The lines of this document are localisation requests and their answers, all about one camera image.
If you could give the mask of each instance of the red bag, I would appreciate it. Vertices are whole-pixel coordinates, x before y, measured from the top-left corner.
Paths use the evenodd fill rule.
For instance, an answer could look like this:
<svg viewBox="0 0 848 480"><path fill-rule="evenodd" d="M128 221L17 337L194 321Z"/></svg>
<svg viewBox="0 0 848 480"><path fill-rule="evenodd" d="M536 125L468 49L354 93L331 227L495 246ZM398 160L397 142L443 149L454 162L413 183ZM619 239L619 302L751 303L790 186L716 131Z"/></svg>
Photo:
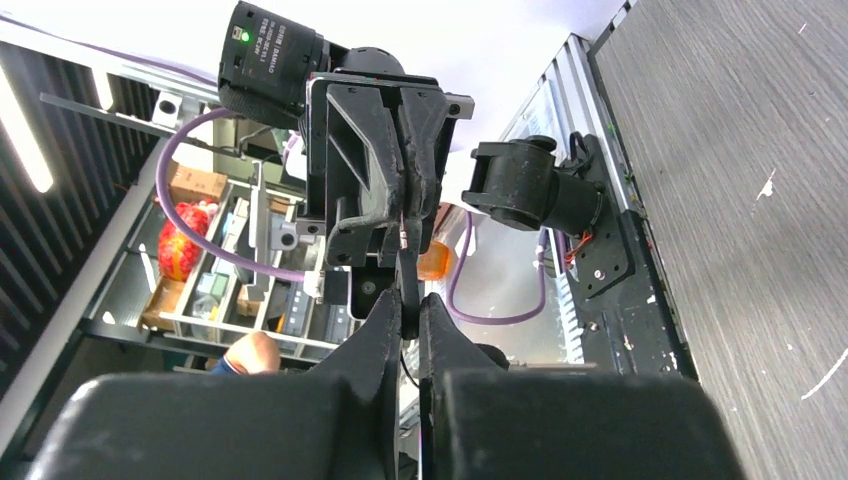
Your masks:
<svg viewBox="0 0 848 480"><path fill-rule="evenodd" d="M177 213L195 232L206 235L209 230L210 215L206 210L194 204L179 203ZM182 234L173 223L168 221L159 234L159 272L162 276L184 282L191 269L200 259L202 250Z"/></svg>

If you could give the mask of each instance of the orange object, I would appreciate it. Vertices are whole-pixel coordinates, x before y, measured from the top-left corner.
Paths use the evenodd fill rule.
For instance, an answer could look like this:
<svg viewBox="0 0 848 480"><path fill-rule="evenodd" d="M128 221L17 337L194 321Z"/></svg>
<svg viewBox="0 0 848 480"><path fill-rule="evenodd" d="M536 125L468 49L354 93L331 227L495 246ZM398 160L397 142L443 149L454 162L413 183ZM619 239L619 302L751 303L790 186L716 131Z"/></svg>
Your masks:
<svg viewBox="0 0 848 480"><path fill-rule="evenodd" d="M206 235L209 229L209 215L204 208L188 203L176 206L180 218L201 235ZM184 282L200 259L200 254L200 247L177 230L174 224L165 224L159 233L159 271L163 277Z"/></svg>
<svg viewBox="0 0 848 480"><path fill-rule="evenodd" d="M445 278L451 266L451 249L441 242L430 242L427 253L418 257L418 279L428 282Z"/></svg>

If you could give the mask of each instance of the black plastic housing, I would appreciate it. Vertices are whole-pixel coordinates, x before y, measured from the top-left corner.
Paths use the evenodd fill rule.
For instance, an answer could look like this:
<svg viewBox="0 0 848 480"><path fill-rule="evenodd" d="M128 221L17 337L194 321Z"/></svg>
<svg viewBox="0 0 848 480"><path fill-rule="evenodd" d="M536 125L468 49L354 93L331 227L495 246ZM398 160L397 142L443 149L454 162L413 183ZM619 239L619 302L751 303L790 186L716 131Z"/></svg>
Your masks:
<svg viewBox="0 0 848 480"><path fill-rule="evenodd" d="M307 80L327 70L337 48L309 27L239 2L218 69L221 104L259 123L296 129Z"/></svg>

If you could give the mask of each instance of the cardboard box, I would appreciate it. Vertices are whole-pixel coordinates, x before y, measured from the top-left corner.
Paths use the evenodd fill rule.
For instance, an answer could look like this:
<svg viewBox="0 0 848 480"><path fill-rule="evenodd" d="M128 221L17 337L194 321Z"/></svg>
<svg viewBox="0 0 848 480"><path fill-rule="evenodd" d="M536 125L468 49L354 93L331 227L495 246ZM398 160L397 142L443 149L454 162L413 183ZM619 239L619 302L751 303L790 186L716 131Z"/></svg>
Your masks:
<svg viewBox="0 0 848 480"><path fill-rule="evenodd" d="M236 299L236 311L239 315L246 317L255 317L259 314L259 305L262 302L251 302L247 299L247 286L242 285L239 291L238 299Z"/></svg>
<svg viewBox="0 0 848 480"><path fill-rule="evenodd" d="M168 181L171 198L179 202L215 202L221 201L227 189L227 176L220 173L204 172L171 162L168 168Z"/></svg>
<svg viewBox="0 0 848 480"><path fill-rule="evenodd" d="M284 197L271 197L269 203L271 204L270 209L272 212L281 213L283 215L285 215L291 207L291 203L289 203L289 200Z"/></svg>
<svg viewBox="0 0 848 480"><path fill-rule="evenodd" d="M184 287L184 282L160 277L159 283L156 285L156 290L150 295L147 305L141 311L141 320L138 322L138 328L141 329L142 325L147 325L148 328L156 327L159 330L173 332L174 322L159 318L159 313L173 313L176 310L177 302L180 300L180 295L182 295Z"/></svg>

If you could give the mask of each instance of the ceiling light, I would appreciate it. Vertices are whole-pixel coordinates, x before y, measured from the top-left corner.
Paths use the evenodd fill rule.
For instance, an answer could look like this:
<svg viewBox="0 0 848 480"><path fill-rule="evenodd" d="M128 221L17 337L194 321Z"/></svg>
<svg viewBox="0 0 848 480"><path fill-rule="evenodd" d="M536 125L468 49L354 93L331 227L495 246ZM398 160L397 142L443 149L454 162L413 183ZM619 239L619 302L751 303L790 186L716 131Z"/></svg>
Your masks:
<svg viewBox="0 0 848 480"><path fill-rule="evenodd" d="M115 104L115 99L112 98L112 87L109 85L109 74L102 70L92 70L91 75L94 77L94 88L97 90L100 108L109 110Z"/></svg>
<svg viewBox="0 0 848 480"><path fill-rule="evenodd" d="M15 92L9 84L9 78L0 65L0 122L6 129L6 135L18 155L18 161L26 169L33 186L39 192L46 192L53 186L53 175L47 167L44 154L35 141L29 123L21 110Z"/></svg>

